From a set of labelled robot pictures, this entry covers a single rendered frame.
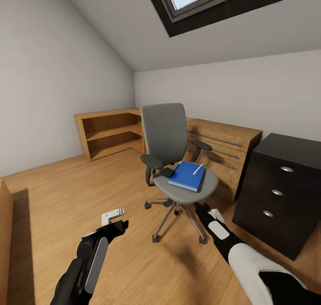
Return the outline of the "swivel chair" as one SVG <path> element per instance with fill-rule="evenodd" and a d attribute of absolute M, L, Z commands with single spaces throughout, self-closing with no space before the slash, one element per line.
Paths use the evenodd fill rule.
<path fill-rule="evenodd" d="M 179 215 L 179 208 L 183 210 L 187 218 L 199 233 L 199 243 L 205 244 L 206 239 L 197 224 L 194 222 L 183 205 L 194 202 L 205 203 L 206 210 L 210 206 L 205 200 L 218 187 L 218 177 L 213 170 L 205 167 L 197 192 L 183 189 L 179 186 L 168 184 L 168 179 L 182 161 L 188 147 L 188 130 L 185 116 L 185 108 L 182 103 L 162 103 L 143 105 L 140 107 L 142 129 L 147 154 L 143 154 L 140 160 L 147 165 L 145 176 L 148 187 L 156 186 L 168 198 L 151 198 L 145 200 L 145 209 L 150 207 L 148 202 L 163 202 L 163 205 L 171 207 L 156 233 L 152 236 L 153 242 L 158 242 L 158 233 L 165 224 L 174 209 L 174 214 Z M 198 158 L 201 149 L 213 150 L 212 146 L 199 141 L 191 142 L 197 147 L 191 160 L 192 164 Z M 151 173 L 153 181 L 150 182 Z"/>

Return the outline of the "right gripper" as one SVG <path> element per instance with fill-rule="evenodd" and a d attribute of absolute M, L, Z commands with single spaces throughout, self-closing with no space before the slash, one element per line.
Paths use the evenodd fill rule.
<path fill-rule="evenodd" d="M 212 218 L 212 216 L 207 212 L 204 205 L 200 205 L 198 202 L 194 202 L 195 212 L 197 213 L 200 222 L 204 225 L 204 220 L 207 218 Z"/>

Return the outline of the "folder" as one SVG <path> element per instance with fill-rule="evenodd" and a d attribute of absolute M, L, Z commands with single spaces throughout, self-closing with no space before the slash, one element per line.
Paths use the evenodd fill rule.
<path fill-rule="evenodd" d="M 205 166 L 180 161 L 168 179 L 168 184 L 197 192 Z"/>

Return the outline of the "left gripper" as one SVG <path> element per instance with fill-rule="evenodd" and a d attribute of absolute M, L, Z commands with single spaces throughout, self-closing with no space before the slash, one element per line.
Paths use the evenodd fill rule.
<path fill-rule="evenodd" d="M 111 241 L 120 235 L 125 233 L 125 229 L 128 228 L 128 220 L 123 222 L 122 220 L 115 222 L 113 224 L 105 225 L 104 227 L 100 227 L 104 229 L 108 229 L 111 233 Z"/>

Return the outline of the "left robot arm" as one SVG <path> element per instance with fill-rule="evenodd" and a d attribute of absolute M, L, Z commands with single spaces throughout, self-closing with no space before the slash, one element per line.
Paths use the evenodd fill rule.
<path fill-rule="evenodd" d="M 124 215 L 116 209 L 102 215 L 102 227 L 82 237 L 67 272 L 60 278 L 50 305 L 89 305 L 107 253 L 108 244 L 125 233 L 128 220 L 112 223 Z"/>

